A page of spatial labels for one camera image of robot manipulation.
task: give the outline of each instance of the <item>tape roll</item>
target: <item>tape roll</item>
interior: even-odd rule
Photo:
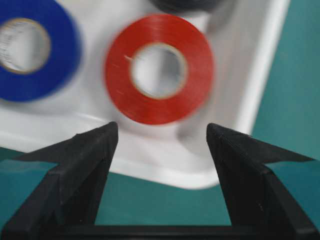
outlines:
[[[25,69],[14,46],[29,31],[39,42]],[[51,94],[70,80],[80,56],[75,24],[54,0],[0,2],[0,98],[26,102]]]
[[[150,0],[166,13],[182,13],[194,10],[210,11],[222,0]]]
[[[169,96],[152,97],[134,83],[132,67],[147,46],[164,45],[184,59],[183,84]],[[105,62],[105,84],[116,107],[128,118],[159,125],[194,112],[208,97],[214,60],[205,36],[186,20],[168,14],[144,17],[114,40]]]

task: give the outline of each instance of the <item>red electrical tape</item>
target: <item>red electrical tape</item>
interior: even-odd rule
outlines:
[[[185,58],[183,87],[168,98],[152,98],[132,80],[131,63],[144,46],[163,43]],[[211,91],[214,60],[205,36],[186,20],[169,14],[141,18],[114,40],[105,62],[105,84],[116,107],[128,118],[158,125],[180,120],[203,104]]]

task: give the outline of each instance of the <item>blue electrical tape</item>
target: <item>blue electrical tape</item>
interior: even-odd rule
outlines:
[[[6,47],[15,36],[8,33],[22,32],[19,28],[28,20],[46,31],[49,50],[39,68],[13,70],[5,64],[14,65],[6,54]],[[14,23],[8,27],[6,24],[12,21]],[[80,63],[81,39],[71,17],[54,0],[1,0],[1,29],[7,33],[4,31],[0,40],[0,99],[32,101],[52,94],[71,79]]]

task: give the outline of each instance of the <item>white tray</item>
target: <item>white tray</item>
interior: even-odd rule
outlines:
[[[0,146],[30,152],[116,121],[119,142],[112,172],[187,189],[217,184],[207,124],[251,132],[289,0],[227,0],[212,16],[185,17],[211,43],[214,89],[195,114],[161,126],[126,118],[103,84],[103,63],[114,37],[132,21],[160,11],[147,0],[58,2],[83,35],[80,70],[63,90],[47,98],[22,104],[0,101]],[[230,6],[234,10],[225,15]]]

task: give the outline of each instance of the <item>black electrical tape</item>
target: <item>black electrical tape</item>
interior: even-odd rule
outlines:
[[[165,13],[183,13],[195,10],[210,11],[222,0],[150,0]]]

